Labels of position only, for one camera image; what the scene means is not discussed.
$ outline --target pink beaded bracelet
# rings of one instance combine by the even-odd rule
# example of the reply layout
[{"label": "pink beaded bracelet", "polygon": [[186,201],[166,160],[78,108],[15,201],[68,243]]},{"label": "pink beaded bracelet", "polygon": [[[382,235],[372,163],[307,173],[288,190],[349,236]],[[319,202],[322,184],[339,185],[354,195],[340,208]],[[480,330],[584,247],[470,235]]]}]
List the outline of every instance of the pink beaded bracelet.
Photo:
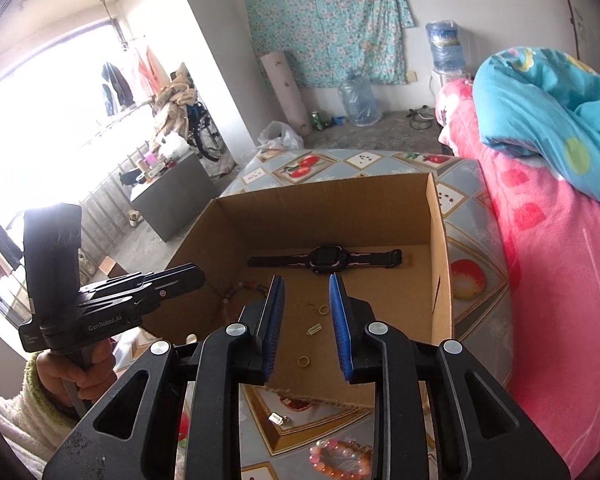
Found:
[{"label": "pink beaded bracelet", "polygon": [[[327,452],[331,452],[334,458],[349,462],[352,470],[342,470],[325,463]],[[334,438],[330,440],[319,440],[309,450],[309,462],[316,471],[330,478],[342,480],[362,480],[371,474],[370,456],[373,450],[367,446],[359,446],[354,441],[343,442]]]}]

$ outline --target blue quilt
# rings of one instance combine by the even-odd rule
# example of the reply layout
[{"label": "blue quilt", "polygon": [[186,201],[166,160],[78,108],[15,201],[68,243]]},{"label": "blue quilt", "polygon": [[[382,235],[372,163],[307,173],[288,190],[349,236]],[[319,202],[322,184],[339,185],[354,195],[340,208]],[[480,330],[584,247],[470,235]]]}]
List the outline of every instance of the blue quilt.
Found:
[{"label": "blue quilt", "polygon": [[474,83],[484,144],[510,156],[541,154],[600,202],[600,75],[563,52],[512,48],[490,57]]},{"label": "blue quilt", "polygon": [[244,0],[259,57],[286,54],[300,87],[336,87],[350,73],[406,83],[407,0]]}]

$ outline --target pink blanket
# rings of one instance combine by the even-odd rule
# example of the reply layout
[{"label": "pink blanket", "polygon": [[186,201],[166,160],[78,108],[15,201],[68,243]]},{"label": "pink blanket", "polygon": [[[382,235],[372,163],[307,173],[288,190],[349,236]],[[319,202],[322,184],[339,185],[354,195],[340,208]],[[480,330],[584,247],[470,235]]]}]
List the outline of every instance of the pink blanket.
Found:
[{"label": "pink blanket", "polygon": [[438,102],[441,140],[480,161],[509,267],[510,391],[575,477],[600,450],[600,204],[539,156],[484,146],[469,84],[450,85]]}]

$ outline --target empty water bottle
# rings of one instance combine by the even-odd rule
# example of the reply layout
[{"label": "empty water bottle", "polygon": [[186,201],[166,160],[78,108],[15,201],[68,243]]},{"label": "empty water bottle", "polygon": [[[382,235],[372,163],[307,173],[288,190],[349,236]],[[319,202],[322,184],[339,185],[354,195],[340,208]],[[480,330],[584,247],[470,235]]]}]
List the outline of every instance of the empty water bottle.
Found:
[{"label": "empty water bottle", "polygon": [[448,74],[466,67],[456,22],[427,23],[427,36],[437,72]]},{"label": "empty water bottle", "polygon": [[382,119],[368,77],[349,75],[339,87],[347,119],[356,126],[371,126]]}]

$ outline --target green can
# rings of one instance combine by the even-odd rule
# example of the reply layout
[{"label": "green can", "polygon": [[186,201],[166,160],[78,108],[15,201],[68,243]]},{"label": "green can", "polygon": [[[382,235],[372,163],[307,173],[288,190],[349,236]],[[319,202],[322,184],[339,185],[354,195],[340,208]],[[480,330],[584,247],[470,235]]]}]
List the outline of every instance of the green can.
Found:
[{"label": "green can", "polygon": [[324,130],[324,123],[322,122],[318,112],[311,112],[311,124],[319,132]]}]

